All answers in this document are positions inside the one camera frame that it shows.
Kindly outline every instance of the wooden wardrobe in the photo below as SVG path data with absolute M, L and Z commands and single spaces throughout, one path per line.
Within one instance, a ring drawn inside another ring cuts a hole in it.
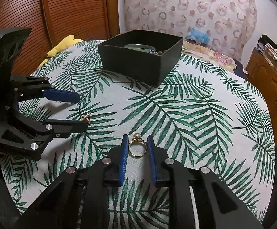
M 70 34 L 83 40 L 119 34 L 117 0 L 0 0 L 0 29 L 14 26 L 32 28 L 13 68 L 29 75 Z

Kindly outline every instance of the palm leaf pattern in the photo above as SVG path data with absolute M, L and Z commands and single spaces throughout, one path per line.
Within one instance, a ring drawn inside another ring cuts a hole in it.
M 157 146 L 185 166 L 209 166 L 262 221 L 275 150 L 261 93 L 226 70 L 185 54 L 158 88 L 150 87 L 104 70 L 98 43 L 76 43 L 32 74 L 48 77 L 57 89 L 78 92 L 81 100 L 57 112 L 47 107 L 60 103 L 34 99 L 21 103 L 21 113 L 36 121 L 79 120 L 89 113 L 91 125 L 82 134 L 54 139 L 40 161 L 10 155 L 1 159 L 19 211 L 67 167 L 89 167 L 119 145 L 124 133 L 139 132 L 145 139 L 152 134 Z M 167 189 L 156 189 L 141 175 L 143 159 L 128 158 L 124 186 L 109 190 L 110 228 L 168 228 Z

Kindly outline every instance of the silver screw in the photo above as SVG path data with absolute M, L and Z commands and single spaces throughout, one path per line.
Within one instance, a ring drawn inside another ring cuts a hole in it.
M 68 167 L 68 168 L 66 169 L 66 172 L 67 172 L 68 174 L 72 174 L 72 173 L 74 173 L 75 171 L 76 171 L 76 168 L 75 168 L 74 166 Z
M 201 168 L 201 172 L 204 173 L 204 174 L 208 174 L 211 170 L 208 168 L 208 167 L 202 167 Z
M 47 124 L 47 125 L 46 125 L 46 129 L 47 129 L 47 130 L 51 130 L 51 129 L 52 129 L 52 125 L 51 125 L 51 124 Z
M 105 157 L 101 160 L 101 162 L 103 162 L 104 164 L 109 164 L 109 163 L 111 163 L 111 161 L 112 160 L 109 157 Z
M 36 150 L 36 149 L 38 149 L 38 144 L 37 143 L 32 143 L 31 144 L 31 149 L 33 149 L 33 150 Z
M 166 158 L 165 159 L 165 163 L 166 164 L 173 164 L 174 163 L 174 160 L 172 158 Z

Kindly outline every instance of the curtain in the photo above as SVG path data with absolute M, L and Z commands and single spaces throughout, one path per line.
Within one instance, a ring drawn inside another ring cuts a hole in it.
M 257 22 L 254 0 L 124 0 L 126 30 L 186 37 L 195 27 L 210 36 L 212 50 L 241 60 Z

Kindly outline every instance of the blue tissue package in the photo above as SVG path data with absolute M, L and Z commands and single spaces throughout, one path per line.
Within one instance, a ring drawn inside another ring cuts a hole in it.
M 210 37 L 206 33 L 203 33 L 200 30 L 195 29 L 194 27 L 188 33 L 185 39 L 195 40 L 197 42 L 202 42 L 206 45 L 210 42 Z

